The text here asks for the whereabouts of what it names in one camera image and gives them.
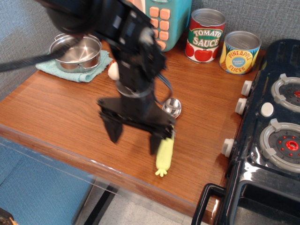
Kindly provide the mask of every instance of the teal toy appliance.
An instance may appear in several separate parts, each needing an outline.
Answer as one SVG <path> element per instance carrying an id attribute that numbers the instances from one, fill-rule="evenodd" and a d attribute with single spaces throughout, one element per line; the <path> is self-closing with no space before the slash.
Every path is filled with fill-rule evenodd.
<path id="1" fill-rule="evenodd" d="M 192 0 L 128 0 L 150 19 L 163 52 L 171 50 L 188 27 Z"/>

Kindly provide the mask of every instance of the tomato illustration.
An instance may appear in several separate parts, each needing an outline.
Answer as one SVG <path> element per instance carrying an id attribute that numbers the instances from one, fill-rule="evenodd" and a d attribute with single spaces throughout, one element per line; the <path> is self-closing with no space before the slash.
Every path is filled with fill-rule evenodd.
<path id="1" fill-rule="evenodd" d="M 188 57 L 192 57 L 194 55 L 194 48 L 187 42 L 186 54 Z"/>
<path id="2" fill-rule="evenodd" d="M 206 62 L 208 61 L 212 56 L 212 51 L 207 51 L 207 50 L 197 50 L 195 52 L 195 58 L 199 62 Z"/>
<path id="3" fill-rule="evenodd" d="M 212 54 L 212 57 L 213 57 L 214 59 L 216 58 L 216 56 L 217 56 L 217 54 L 218 54 L 218 49 L 219 49 L 219 48 L 216 48 L 215 51 L 214 51 L 214 53 Z"/>

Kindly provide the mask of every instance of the fabric wall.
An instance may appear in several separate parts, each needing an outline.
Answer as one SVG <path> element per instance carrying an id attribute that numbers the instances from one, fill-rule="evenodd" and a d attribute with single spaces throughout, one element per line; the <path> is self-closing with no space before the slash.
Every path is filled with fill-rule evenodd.
<path id="1" fill-rule="evenodd" d="M 0 62 L 46 53 L 59 34 L 34 0 L 0 1 Z M 0 101 L 36 71 L 35 66 L 0 73 Z"/>
<path id="2" fill-rule="evenodd" d="M 262 49 L 279 39 L 300 39 L 299 0 L 193 0 L 192 11 L 198 8 L 224 13 L 225 34 L 234 30 L 258 34 Z"/>

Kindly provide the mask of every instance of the stainless steel pot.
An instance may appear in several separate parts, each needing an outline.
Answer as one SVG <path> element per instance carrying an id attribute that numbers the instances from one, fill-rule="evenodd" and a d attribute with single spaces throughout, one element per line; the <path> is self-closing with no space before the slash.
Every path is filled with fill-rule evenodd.
<path id="1" fill-rule="evenodd" d="M 70 42 L 74 37 L 67 34 L 59 34 L 50 46 L 50 53 Z M 82 73 L 89 71 L 100 64 L 101 42 L 92 35 L 86 35 L 83 39 L 71 47 L 62 57 L 55 60 L 56 66 L 67 73 Z"/>

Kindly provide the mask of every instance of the red burner center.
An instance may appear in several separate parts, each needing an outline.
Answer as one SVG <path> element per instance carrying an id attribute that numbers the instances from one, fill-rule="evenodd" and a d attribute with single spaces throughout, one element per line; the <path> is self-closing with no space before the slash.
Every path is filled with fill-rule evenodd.
<path id="1" fill-rule="evenodd" d="M 299 98 L 300 98 L 300 90 L 295 91 L 295 92 L 294 92 L 294 95 L 295 95 L 296 97 L 299 97 Z"/>
<path id="2" fill-rule="evenodd" d="M 292 150 L 292 151 L 297 151 L 299 149 L 299 145 L 295 141 L 286 142 L 286 146 L 289 150 Z"/>

